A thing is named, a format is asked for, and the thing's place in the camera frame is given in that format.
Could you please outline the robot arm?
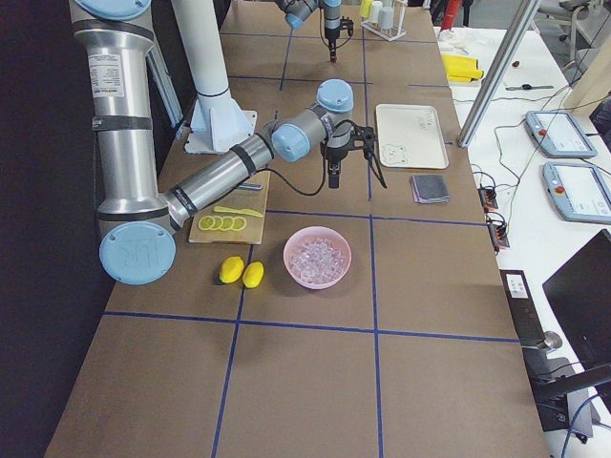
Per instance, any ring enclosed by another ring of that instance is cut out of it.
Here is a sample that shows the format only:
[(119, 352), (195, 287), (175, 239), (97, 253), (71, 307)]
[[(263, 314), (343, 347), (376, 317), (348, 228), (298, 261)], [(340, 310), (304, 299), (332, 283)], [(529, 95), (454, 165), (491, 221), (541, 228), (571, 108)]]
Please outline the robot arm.
[(103, 173), (99, 258), (115, 281), (143, 285), (164, 276), (185, 222), (273, 159), (294, 162), (317, 146), (349, 141), (353, 91), (342, 79), (322, 82), (299, 114), (257, 127), (229, 89), (214, 4), (176, 1), (172, 10), (197, 91), (195, 126), (184, 142), (192, 169), (160, 190), (146, 64), (156, 44), (151, 5), (73, 1), (69, 8), (74, 38), (87, 53)]
[(316, 11), (323, 15), (324, 38), (329, 60), (337, 61), (337, 40), (343, 28), (341, 2), (331, 0), (275, 0), (276, 6), (284, 13), (286, 24), (293, 30), (299, 29)]

